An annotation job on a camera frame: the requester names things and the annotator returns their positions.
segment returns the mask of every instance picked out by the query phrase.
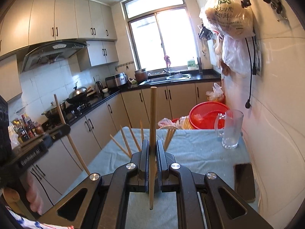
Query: glass mug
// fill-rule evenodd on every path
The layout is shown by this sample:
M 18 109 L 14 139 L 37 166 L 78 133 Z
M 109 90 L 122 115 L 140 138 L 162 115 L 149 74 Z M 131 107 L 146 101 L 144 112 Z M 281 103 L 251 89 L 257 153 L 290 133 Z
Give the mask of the glass mug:
M 243 118 L 244 114 L 236 109 L 227 110 L 225 114 L 217 115 L 214 127 L 218 137 L 222 137 L 222 146 L 224 148 L 233 149 L 237 147 Z M 222 133 L 218 129 L 218 122 L 221 119 L 225 120 L 225 127 Z

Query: red plastic basket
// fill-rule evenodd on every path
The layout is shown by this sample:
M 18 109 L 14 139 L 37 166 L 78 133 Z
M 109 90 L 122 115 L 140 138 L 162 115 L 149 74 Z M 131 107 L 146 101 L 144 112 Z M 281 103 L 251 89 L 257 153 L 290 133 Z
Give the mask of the red plastic basket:
M 229 108 L 220 102 L 203 102 L 192 108 L 189 122 L 196 129 L 214 129 L 214 123 L 219 113 L 225 113 Z M 218 128 L 224 127 L 224 120 L 220 120 Z

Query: silver screw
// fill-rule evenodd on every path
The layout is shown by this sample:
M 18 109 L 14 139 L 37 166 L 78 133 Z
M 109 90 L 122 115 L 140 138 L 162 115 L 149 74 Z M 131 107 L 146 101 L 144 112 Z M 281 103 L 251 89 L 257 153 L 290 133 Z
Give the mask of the silver screw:
M 127 169 L 134 169 L 135 168 L 135 164 L 134 163 L 128 163 L 128 164 L 126 164 L 126 168 Z
M 173 169 L 180 169 L 181 165 L 178 163 L 173 163 L 170 165 Z
M 90 175 L 90 179 L 91 179 L 92 181 L 96 181 L 96 180 L 98 180 L 99 178 L 100 178 L 100 175 L 99 175 L 98 173 L 93 173 L 93 174 Z
M 214 172 L 209 172 L 206 175 L 209 179 L 212 179 L 212 180 L 217 178 L 217 175 Z

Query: black cable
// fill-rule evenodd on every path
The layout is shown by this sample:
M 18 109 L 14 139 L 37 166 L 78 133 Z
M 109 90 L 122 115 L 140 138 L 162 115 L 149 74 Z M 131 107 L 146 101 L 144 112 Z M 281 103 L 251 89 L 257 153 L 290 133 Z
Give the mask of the black cable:
M 45 190 L 45 187 L 42 185 L 42 183 L 40 182 L 40 180 L 38 179 L 38 177 L 37 177 L 33 172 L 31 172 L 31 174 L 32 174 L 34 177 L 36 177 L 37 181 L 40 183 L 41 187 L 42 187 L 43 190 L 45 191 L 45 194 L 47 195 L 47 197 L 48 197 L 49 201 L 51 202 L 52 206 L 54 206 L 53 202 L 51 201 L 51 199 L 50 199 L 50 197 L 49 197 L 49 195 L 48 195 L 48 193 L 47 193 L 47 191 Z
M 248 45 L 248 41 L 247 39 L 245 38 L 246 40 L 246 43 L 247 43 L 247 48 L 248 48 L 248 53 L 249 53 L 249 59 L 250 59 L 250 92 L 249 92 L 249 99 L 247 100 L 246 104 L 245 104 L 245 107 L 246 108 L 250 108 L 251 107 L 251 104 L 250 104 L 250 98 L 251 98 L 251 88 L 252 88 L 252 62 L 251 62 L 251 54 L 250 54 L 250 49 L 249 49 L 249 45 Z
M 256 44 L 254 43 L 254 37 L 252 37 L 252 42 L 253 42 L 253 51 L 254 51 L 254 60 L 253 60 L 253 67 L 252 67 L 252 75 L 256 75 L 256 52 L 255 52 L 255 46 Z

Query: black smartphone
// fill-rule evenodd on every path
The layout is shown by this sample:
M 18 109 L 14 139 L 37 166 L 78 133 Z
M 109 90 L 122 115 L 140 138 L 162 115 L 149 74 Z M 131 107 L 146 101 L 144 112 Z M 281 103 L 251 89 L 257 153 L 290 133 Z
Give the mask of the black smartphone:
M 255 201 L 255 184 L 251 163 L 234 165 L 235 192 L 246 202 Z

